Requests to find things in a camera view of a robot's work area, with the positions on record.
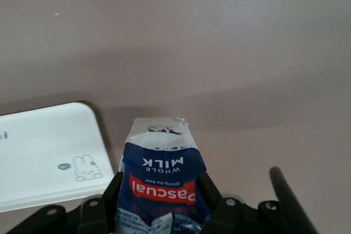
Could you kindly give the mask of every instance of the red banner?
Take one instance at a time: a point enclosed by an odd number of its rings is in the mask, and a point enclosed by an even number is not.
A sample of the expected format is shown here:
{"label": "red banner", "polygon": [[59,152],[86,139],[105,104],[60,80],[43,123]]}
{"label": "red banner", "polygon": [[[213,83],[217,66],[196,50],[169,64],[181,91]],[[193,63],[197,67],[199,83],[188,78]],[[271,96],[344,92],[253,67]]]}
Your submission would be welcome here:
{"label": "red banner", "polygon": [[143,183],[140,179],[129,174],[129,186],[137,197],[168,203],[196,203],[195,181],[186,182],[182,187],[163,187]]}

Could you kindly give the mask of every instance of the bunny drawing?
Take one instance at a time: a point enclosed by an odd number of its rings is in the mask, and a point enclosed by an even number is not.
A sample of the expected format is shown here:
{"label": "bunny drawing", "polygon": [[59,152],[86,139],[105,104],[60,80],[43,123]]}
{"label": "bunny drawing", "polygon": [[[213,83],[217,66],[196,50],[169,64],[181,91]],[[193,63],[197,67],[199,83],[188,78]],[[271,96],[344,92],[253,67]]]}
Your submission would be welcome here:
{"label": "bunny drawing", "polygon": [[94,178],[102,178],[100,168],[90,155],[76,156],[73,159],[75,165],[76,180],[83,181]]}

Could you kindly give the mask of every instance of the milk packet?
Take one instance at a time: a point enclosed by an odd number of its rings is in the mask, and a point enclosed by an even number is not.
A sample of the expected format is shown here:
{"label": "milk packet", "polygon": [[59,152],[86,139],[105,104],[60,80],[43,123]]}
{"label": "milk packet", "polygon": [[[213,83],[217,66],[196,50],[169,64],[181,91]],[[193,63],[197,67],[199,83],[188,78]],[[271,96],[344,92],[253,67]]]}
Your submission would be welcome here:
{"label": "milk packet", "polygon": [[211,212],[195,181],[206,167],[184,119],[137,118],[119,170],[116,233],[200,233]]}

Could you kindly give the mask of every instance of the beige surface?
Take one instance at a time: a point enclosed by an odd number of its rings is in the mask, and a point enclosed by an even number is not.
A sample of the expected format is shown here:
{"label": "beige surface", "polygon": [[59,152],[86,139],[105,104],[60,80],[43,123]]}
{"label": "beige surface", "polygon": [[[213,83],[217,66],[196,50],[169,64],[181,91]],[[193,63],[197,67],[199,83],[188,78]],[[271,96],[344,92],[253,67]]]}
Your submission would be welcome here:
{"label": "beige surface", "polygon": [[274,198],[279,165],[349,233],[350,42],[351,0],[0,0],[1,113],[88,99],[115,168],[133,118],[185,117],[222,192]]}

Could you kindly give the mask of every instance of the black cable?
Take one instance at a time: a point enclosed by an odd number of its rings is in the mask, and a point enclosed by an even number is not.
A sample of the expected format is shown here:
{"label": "black cable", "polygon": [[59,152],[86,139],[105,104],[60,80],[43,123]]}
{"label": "black cable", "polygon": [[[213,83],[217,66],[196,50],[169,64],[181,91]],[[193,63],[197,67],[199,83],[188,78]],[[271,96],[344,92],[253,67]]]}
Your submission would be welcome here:
{"label": "black cable", "polygon": [[275,194],[295,234],[318,234],[290,189],[279,167],[269,171]]}

